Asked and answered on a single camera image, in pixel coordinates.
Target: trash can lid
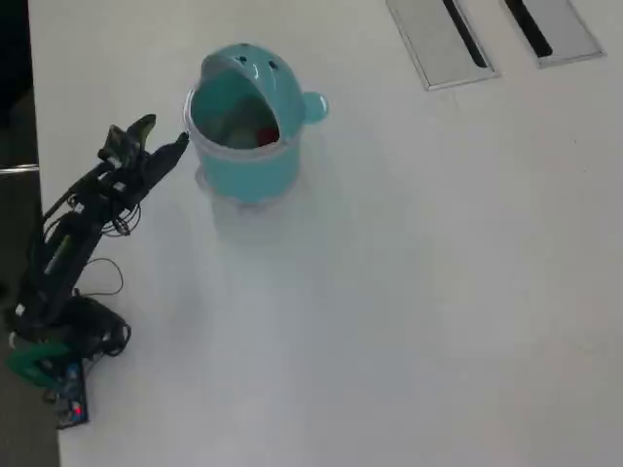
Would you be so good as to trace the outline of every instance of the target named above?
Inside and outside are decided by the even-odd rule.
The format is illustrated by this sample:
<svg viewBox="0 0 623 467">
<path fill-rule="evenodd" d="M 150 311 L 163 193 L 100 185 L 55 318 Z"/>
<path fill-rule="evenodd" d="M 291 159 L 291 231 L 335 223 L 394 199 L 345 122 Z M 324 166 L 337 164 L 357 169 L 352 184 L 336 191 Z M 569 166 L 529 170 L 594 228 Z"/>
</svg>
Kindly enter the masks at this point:
<svg viewBox="0 0 623 467">
<path fill-rule="evenodd" d="M 203 61 L 202 79 L 224 67 L 239 70 L 262 93 L 275 115 L 282 141 L 299 133 L 306 104 L 292 69 L 280 56 L 249 44 L 229 46 Z"/>
</svg>

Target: metal cover plate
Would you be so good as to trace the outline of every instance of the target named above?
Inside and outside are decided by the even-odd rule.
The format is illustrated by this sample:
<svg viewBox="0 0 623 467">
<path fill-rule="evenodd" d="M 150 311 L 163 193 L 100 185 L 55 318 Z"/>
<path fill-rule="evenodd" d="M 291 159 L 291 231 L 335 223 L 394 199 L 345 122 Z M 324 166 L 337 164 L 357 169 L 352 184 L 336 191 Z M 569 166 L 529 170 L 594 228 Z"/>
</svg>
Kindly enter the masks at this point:
<svg viewBox="0 0 623 467">
<path fill-rule="evenodd" d="M 496 76 L 458 0 L 386 0 L 428 90 Z"/>
<path fill-rule="evenodd" d="M 569 0 L 502 0 L 536 55 L 551 66 L 604 55 Z"/>
</svg>

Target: robotic arm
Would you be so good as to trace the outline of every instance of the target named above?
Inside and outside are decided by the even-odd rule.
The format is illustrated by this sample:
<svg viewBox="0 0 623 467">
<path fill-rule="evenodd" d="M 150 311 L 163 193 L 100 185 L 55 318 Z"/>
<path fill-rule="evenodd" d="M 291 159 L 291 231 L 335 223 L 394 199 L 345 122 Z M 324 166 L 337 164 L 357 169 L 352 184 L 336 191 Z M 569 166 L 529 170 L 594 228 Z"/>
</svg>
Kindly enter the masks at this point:
<svg viewBox="0 0 623 467">
<path fill-rule="evenodd" d="M 50 208 L 32 235 L 18 302 L 5 311 L 8 330 L 34 344 L 15 351 L 8 365 L 76 407 L 86 408 L 84 382 L 78 377 L 82 360 L 118 355 L 130 335 L 128 324 L 112 310 L 75 295 L 76 282 L 103 234 L 129 235 L 128 218 L 140 215 L 140 201 L 173 170 L 188 146 L 188 134 L 181 133 L 175 142 L 147 153 L 145 140 L 155 123 L 156 116 L 147 115 L 127 131 L 110 127 L 98 153 L 101 162 Z M 71 209 L 50 222 L 65 203 Z M 66 390 L 67 384 L 73 389 Z M 86 410 L 79 414 L 84 416 L 76 419 L 69 410 L 68 426 L 87 421 Z"/>
</svg>

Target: white desk surface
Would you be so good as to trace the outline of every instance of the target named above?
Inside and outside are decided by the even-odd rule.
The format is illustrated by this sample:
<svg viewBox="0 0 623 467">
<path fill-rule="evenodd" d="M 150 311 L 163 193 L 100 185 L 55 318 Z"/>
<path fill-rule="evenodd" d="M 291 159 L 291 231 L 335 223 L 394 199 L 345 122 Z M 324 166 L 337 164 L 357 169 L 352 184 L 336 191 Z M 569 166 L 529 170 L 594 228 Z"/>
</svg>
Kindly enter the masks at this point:
<svg viewBox="0 0 623 467">
<path fill-rule="evenodd" d="M 575 4 L 606 58 L 537 70 L 466 0 L 502 77 L 425 92 L 383 0 L 30 0 L 46 205 L 109 125 L 173 139 L 221 46 L 273 49 L 332 108 L 273 208 L 213 204 L 189 149 L 100 243 L 133 337 L 63 467 L 620 465 L 623 4 Z"/>
</svg>

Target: trash can handle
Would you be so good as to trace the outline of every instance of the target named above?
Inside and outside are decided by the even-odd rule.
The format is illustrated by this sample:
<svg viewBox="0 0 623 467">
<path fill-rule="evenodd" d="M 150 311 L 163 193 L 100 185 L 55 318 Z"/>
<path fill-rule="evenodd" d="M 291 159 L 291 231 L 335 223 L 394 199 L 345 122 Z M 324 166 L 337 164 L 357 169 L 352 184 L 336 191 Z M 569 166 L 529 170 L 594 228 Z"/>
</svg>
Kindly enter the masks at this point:
<svg viewBox="0 0 623 467">
<path fill-rule="evenodd" d="M 329 102 L 324 95 L 318 92 L 304 92 L 305 123 L 317 124 L 325 119 L 329 113 Z"/>
</svg>

